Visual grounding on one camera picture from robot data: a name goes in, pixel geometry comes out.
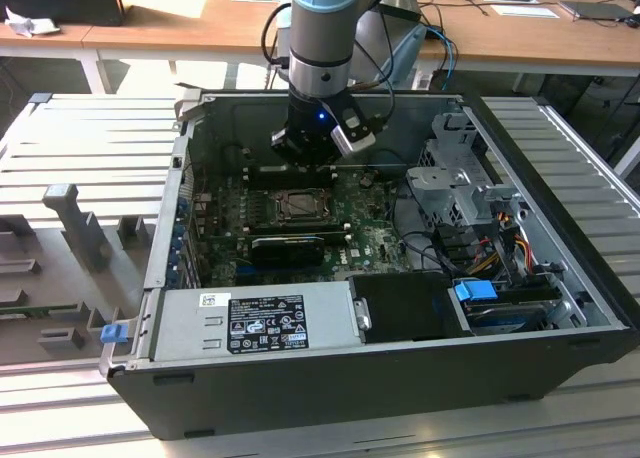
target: desk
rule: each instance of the desk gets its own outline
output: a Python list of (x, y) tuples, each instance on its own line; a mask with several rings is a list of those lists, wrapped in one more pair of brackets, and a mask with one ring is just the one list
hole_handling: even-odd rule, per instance
[(88, 25), (62, 25), (62, 32), (33, 38), (16, 35), (8, 26), (0, 26), (0, 56), (23, 58), (66, 58), (80, 61), (91, 91), (110, 92), (104, 66), (95, 50), (85, 50), (82, 39)]
[[(125, 26), (65, 26), (63, 33), (26, 39), (3, 28), (0, 55), (73, 58), (81, 61), (94, 93), (110, 92), (102, 60), (159, 59), (244, 62), (264, 65), (260, 32), (273, 3), (231, 0), (134, 0)], [(464, 0), (436, 0), (464, 5)], [(617, 0), (631, 8), (626, 0)], [(458, 45), (459, 70), (517, 73), (636, 76), (640, 71), (640, 31), (620, 24), (605, 28), (572, 22), (558, 5), (560, 19), (490, 17), (472, 6), (441, 8), (447, 35)], [(433, 6), (425, 8), (437, 23)], [(417, 68), (431, 73), (444, 55), (438, 42), (425, 43)]]
[[(465, 4), (464, 0), (433, 3), (443, 5), (440, 9), (447, 36), (458, 46), (457, 69), (603, 76), (636, 76), (640, 71), (640, 32), (624, 24), (608, 28), (591, 21), (573, 21), (566, 10), (555, 4), (545, 8), (554, 11), (559, 19), (500, 16), (490, 6), (484, 6), (489, 13), (486, 17), (473, 6), (447, 6)], [(630, 1), (615, 3), (633, 9)], [(434, 6), (425, 7), (424, 11), (432, 23), (438, 24)], [(435, 62), (431, 57), (434, 47), (439, 52)], [(433, 70), (442, 60), (441, 49), (439, 43), (425, 45), (420, 54), (421, 67)]]

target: warning label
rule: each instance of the warning label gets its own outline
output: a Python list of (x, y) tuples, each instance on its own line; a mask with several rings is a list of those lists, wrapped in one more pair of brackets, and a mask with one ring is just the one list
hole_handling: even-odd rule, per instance
[(307, 330), (302, 295), (229, 300), (231, 353), (309, 348)]

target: aluminum profile table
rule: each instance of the aluminum profile table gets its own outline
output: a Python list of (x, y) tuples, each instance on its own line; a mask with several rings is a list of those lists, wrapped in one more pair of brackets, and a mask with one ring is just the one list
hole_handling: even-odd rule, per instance
[[(486, 98), (525, 156), (636, 299), (640, 298), (640, 200), (550, 106)], [(506, 171), (489, 155), (503, 181)]]
[[(29, 105), (10, 129), (10, 146), (6, 147), (4, 153), (12, 152), (12, 144), (16, 144), (18, 150), (25, 147), (27, 142), (19, 137), (31, 134), (31, 131), (26, 133), (27, 130), (38, 129), (32, 128), (29, 120), (47, 116), (53, 110), (63, 110), (60, 111), (61, 115), (73, 116), (59, 121), (55, 133), (59, 136), (71, 136), (81, 125), (88, 125), (96, 133), (95, 136), (103, 136), (103, 133), (120, 138), (127, 134), (137, 136), (138, 139), (128, 141), (130, 146), (154, 141), (149, 131), (153, 131), (153, 136), (163, 136), (163, 140), (170, 142), (175, 137), (175, 132), (171, 131), (173, 119), (168, 113), (171, 104), (171, 100), (132, 100), (116, 96), (54, 96), (48, 107)], [(607, 186), (601, 181), (615, 182), (615, 175), (609, 176), (606, 169), (600, 169), (602, 165), (599, 162), (588, 158), (589, 150), (585, 151), (582, 145), (576, 144), (581, 142), (570, 129), (564, 129), (554, 121), (551, 110), (539, 107), (530, 100), (489, 100), (489, 104), (501, 115), (503, 124), (512, 135), (518, 136), (521, 147), (553, 185), (554, 191), (559, 196), (566, 195), (569, 200), (567, 206), (584, 217), (580, 220), (581, 226), (591, 226), (590, 222), (596, 221), (594, 216), (598, 216), (593, 207), (581, 208), (582, 205), (594, 204), (591, 201), (584, 202), (592, 200), (589, 198), (591, 194), (601, 200), (596, 203), (602, 203), (607, 208), (611, 204), (625, 204), (626, 199), (626, 204), (633, 210), (635, 204), (632, 197), (618, 198), (621, 195), (615, 193), (619, 194), (620, 189), (613, 190), (611, 185)], [(164, 113), (156, 116), (156, 112), (151, 110), (164, 110)], [(118, 114), (117, 120), (104, 119), (107, 115)], [(57, 113), (53, 115), (53, 122), (56, 122)], [(43, 122), (40, 128), (48, 128), (48, 134), (52, 135), (51, 126), (46, 127)], [(86, 136), (88, 142), (92, 136)], [(526, 136), (531, 139), (525, 141), (523, 137)], [(582, 156), (586, 158), (573, 157), (574, 151), (584, 153)], [(552, 158), (554, 155), (565, 156), (567, 161), (549, 161), (555, 159)], [(18, 160), (22, 155), (17, 153), (11, 156)], [(113, 157), (125, 155), (111, 156), (105, 162), (118, 162), (119, 159)], [(138, 156), (139, 162), (145, 161), (144, 155)], [(40, 158), (40, 163), (46, 163), (51, 157)], [(141, 174), (151, 173), (152, 170), (162, 175), (160, 168), (155, 169), (150, 165), (145, 168), (141, 164), (125, 166), (124, 163), (122, 161), (111, 167), (109, 172), (113, 177), (123, 178), (130, 174), (139, 180)], [(96, 166), (91, 168), (94, 174), (104, 171)], [(26, 169), (15, 172), (22, 173), (23, 177), (35, 176), (30, 175), (34, 171)], [(0, 173), (0, 178), (5, 179), (11, 173)], [(160, 176), (153, 179), (157, 182), (145, 186), (162, 186)], [(23, 186), (26, 190), (41, 185), (33, 183), (26, 186), (23, 182)], [(115, 200), (113, 206), (117, 208), (123, 202)], [(616, 220), (619, 222), (626, 223), (624, 220), (633, 218), (631, 212), (627, 216), (627, 212), (620, 211), (620, 206), (613, 209), (618, 210)], [(112, 220), (110, 213), (101, 215), (100, 219), (105, 222)], [(41, 224), (47, 222), (46, 217), (39, 218), (38, 215), (33, 220)], [(622, 231), (616, 233), (614, 228), (603, 228), (604, 231), (598, 234), (598, 227), (593, 226), (596, 234), (590, 234), (592, 239), (603, 238), (599, 246), (607, 246), (608, 238), (624, 236), (628, 239), (626, 234)], [(619, 254), (618, 248), (611, 248), (609, 252), (612, 254), (606, 254), (608, 252), (605, 250), (605, 256), (627, 257), (616, 265), (621, 267), (618, 268), (619, 273), (622, 277), (637, 276), (637, 269), (633, 265), (635, 260), (629, 259), (632, 255)], [(640, 450), (640, 353), (631, 353), (615, 364), (583, 370), (545, 399), (536, 402), (175, 442), (154, 439), (141, 420), (100, 376), (97, 363), (93, 360), (0, 368), (0, 430), (0, 453), (25, 456), (24, 452), (31, 451), (33, 453), (26, 456), (33, 457), (631, 457), (637, 456)]]
[(42, 203), (48, 185), (78, 186), (81, 211), (101, 225), (140, 215), (154, 224), (170, 165), (172, 99), (54, 95), (29, 103), (2, 140), (0, 215), (32, 228), (61, 226)]

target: table leg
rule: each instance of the table leg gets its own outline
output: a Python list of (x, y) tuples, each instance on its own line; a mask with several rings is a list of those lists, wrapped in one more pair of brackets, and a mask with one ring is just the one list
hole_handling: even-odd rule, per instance
[(411, 83), (411, 89), (412, 90), (417, 90), (418, 88), (420, 88), (420, 82), (422, 81), (422, 71), (420, 71), (419, 69), (416, 69), (416, 74), (413, 75), (413, 82)]
[(620, 159), (618, 164), (615, 166), (614, 171), (620, 176), (620, 178), (626, 179), (638, 163), (640, 163), (640, 136), (636, 142), (631, 145), (629, 151), (627, 151)]
[(102, 61), (94, 57), (83, 57), (80, 59), (80, 63), (84, 70), (84, 76), (87, 78), (87, 83), (89, 83), (91, 93), (113, 93), (111, 83), (109, 83), (109, 78), (107, 77), (107, 72)]
[(514, 93), (522, 93), (522, 88), (527, 81), (527, 76), (527, 73), (518, 73), (518, 76), (516, 76), (513, 86), (511, 87), (511, 91)]

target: blue drive bracket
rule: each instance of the blue drive bracket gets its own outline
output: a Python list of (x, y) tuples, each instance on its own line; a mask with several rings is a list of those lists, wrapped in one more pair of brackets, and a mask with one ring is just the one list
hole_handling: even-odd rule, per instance
[(486, 280), (463, 281), (453, 289), (459, 301), (496, 300), (498, 298), (493, 283)]
[(104, 325), (100, 334), (100, 341), (103, 344), (126, 343), (128, 340), (127, 331), (129, 331), (127, 324)]

